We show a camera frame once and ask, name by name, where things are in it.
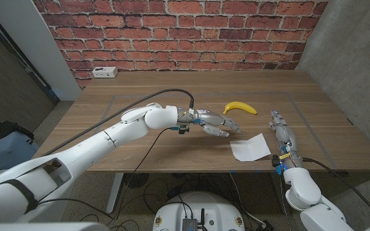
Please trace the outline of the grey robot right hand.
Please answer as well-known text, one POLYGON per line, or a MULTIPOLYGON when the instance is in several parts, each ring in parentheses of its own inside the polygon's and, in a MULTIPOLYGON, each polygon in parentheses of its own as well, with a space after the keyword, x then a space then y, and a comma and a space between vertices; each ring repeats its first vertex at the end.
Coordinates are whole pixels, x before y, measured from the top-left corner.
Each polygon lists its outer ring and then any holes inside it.
POLYGON ((272 165, 283 170, 293 167, 303 167, 302 158, 298 155, 294 131, 287 125, 285 119, 277 111, 270 112, 273 122, 269 125, 275 133, 279 155, 272 156, 272 165))

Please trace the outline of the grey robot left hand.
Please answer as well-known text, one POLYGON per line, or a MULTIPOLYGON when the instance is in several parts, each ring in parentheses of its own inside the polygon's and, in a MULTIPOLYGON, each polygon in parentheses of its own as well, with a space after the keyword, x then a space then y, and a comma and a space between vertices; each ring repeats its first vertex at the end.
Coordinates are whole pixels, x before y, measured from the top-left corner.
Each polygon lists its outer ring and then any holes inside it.
POLYGON ((177 125, 188 127, 189 124, 198 124, 207 134, 217 137, 228 137, 227 131, 221 130, 220 125, 229 127, 240 133, 239 125, 232 119, 206 109, 178 109, 177 125))

